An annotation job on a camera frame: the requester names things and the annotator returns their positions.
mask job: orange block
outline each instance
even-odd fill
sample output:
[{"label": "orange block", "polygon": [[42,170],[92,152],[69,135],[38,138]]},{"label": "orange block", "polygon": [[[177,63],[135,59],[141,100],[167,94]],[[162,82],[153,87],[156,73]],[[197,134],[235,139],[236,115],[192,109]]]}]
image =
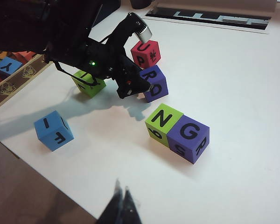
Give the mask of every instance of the orange block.
[{"label": "orange block", "polygon": [[0,59],[3,59],[7,56],[7,51],[0,51]]}]

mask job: black letter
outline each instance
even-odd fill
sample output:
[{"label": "black letter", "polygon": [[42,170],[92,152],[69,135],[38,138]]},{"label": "black letter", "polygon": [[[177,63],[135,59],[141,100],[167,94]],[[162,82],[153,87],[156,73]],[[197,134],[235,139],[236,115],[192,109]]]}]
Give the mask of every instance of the black letter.
[{"label": "black letter", "polygon": [[200,145],[196,149],[196,152],[198,151],[196,155],[198,155],[200,149],[202,149],[204,147],[205,143],[206,143],[206,137],[202,140],[202,142],[200,143]]},{"label": "black letter", "polygon": [[[60,117],[60,118],[61,118],[61,121],[62,121],[63,125],[65,126],[65,123],[64,123],[62,117]],[[65,126],[65,128],[68,130],[67,126]]]},{"label": "black letter", "polygon": [[9,71],[9,66],[12,65],[12,63],[8,63],[8,65],[1,67],[0,69],[6,69],[6,71]]},{"label": "black letter", "polygon": [[149,129],[149,131],[151,131],[156,137],[158,137],[159,139],[162,139],[162,136],[161,136],[160,133],[158,133],[158,132],[155,131],[155,130],[151,130],[150,128],[148,128],[148,129]]},{"label": "black letter", "polygon": [[189,139],[189,140],[196,138],[198,134],[194,131],[189,131],[189,133],[191,134],[190,136],[185,134],[185,130],[187,127],[194,127],[196,129],[196,131],[200,130],[200,128],[195,124],[192,124],[192,123],[185,124],[181,128],[181,131],[180,131],[181,136],[184,137],[185,139]]},{"label": "black letter", "polygon": [[82,89],[85,89],[83,86],[81,86],[79,83],[78,83],[78,86],[80,87],[80,88],[82,88]]},{"label": "black letter", "polygon": [[149,73],[146,73],[142,75],[142,77],[145,77],[145,80],[147,81],[149,78],[154,78],[157,76],[157,73],[155,71],[150,71]]},{"label": "black letter", "polygon": [[177,154],[181,155],[182,157],[185,156],[185,150],[181,146],[175,145],[175,148],[177,150],[176,151]]},{"label": "black letter", "polygon": [[84,73],[80,78],[84,78],[88,73]]},{"label": "black letter", "polygon": [[145,51],[150,46],[150,44],[146,45],[146,47],[144,49],[140,49],[140,47],[142,47],[142,46],[143,46],[143,43],[140,44],[139,47],[137,47],[137,50],[138,51]]},{"label": "black letter", "polygon": [[155,85],[153,86],[153,88],[150,90],[150,94],[151,94],[152,97],[154,97],[154,96],[158,95],[161,91],[162,91],[161,85],[155,84]]},{"label": "black letter", "polygon": [[59,142],[57,142],[57,144],[60,144],[60,143],[62,143],[62,142],[64,142],[65,141],[65,137],[63,137],[63,135],[62,134],[60,134],[60,132],[56,132],[56,135],[58,136],[57,138],[55,138],[55,141],[57,141],[58,139],[60,139],[60,141]]},{"label": "black letter", "polygon": [[45,123],[45,127],[49,128],[49,123],[48,123],[48,120],[46,118],[43,119],[43,122]]},{"label": "black letter", "polygon": [[145,62],[143,57],[140,57],[140,56],[137,56],[137,60],[138,60],[139,65],[141,65]]},{"label": "black letter", "polygon": [[154,122],[155,120],[157,120],[158,117],[160,117],[160,126],[164,127],[164,125],[172,118],[172,114],[168,115],[168,117],[166,117],[166,119],[164,120],[164,110],[160,110],[155,115],[155,117],[151,119],[151,122]]}]

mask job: wooden floor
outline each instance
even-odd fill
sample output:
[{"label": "wooden floor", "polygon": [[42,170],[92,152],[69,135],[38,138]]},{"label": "wooden floor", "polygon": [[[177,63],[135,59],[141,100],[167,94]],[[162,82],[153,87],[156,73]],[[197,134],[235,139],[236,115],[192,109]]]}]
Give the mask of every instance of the wooden floor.
[{"label": "wooden floor", "polygon": [[0,224],[94,223],[94,217],[0,144]]}]

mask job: white surface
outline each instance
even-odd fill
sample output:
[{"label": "white surface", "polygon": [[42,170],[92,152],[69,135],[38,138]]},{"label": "white surface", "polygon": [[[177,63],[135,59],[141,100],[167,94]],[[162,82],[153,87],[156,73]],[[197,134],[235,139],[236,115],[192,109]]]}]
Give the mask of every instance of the white surface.
[{"label": "white surface", "polygon": [[[91,36],[101,40],[128,10]],[[95,217],[119,178],[144,224],[280,224],[280,5],[269,35],[146,23],[159,42],[168,96],[121,100],[107,81],[88,99],[52,65],[0,108],[0,141]],[[128,40],[128,56],[136,42]],[[160,103],[210,127],[195,165],[149,138],[144,121]],[[75,139],[50,152],[33,122],[53,110]]]}]

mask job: black object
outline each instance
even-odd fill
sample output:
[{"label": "black object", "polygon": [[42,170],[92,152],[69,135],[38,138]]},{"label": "black object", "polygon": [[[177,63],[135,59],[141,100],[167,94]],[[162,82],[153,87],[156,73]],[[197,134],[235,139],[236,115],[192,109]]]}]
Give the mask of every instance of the black object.
[{"label": "black object", "polygon": [[152,0],[130,0],[130,2],[134,9],[142,9],[149,6]]},{"label": "black object", "polygon": [[[89,86],[98,84],[95,78],[112,78],[120,98],[149,91],[151,84],[140,77],[141,68],[124,49],[133,33],[147,39],[150,31],[140,17],[129,13],[106,37],[106,44],[88,37],[104,2],[0,0],[0,50],[44,54],[44,62],[53,61],[58,70]],[[60,62],[90,73],[94,83],[72,76]]]},{"label": "black object", "polygon": [[92,27],[118,9],[120,4],[121,0],[105,0]]},{"label": "black object", "polygon": [[116,181],[112,199],[97,220],[96,224],[141,224],[130,190],[126,188],[123,199],[122,188]]}]

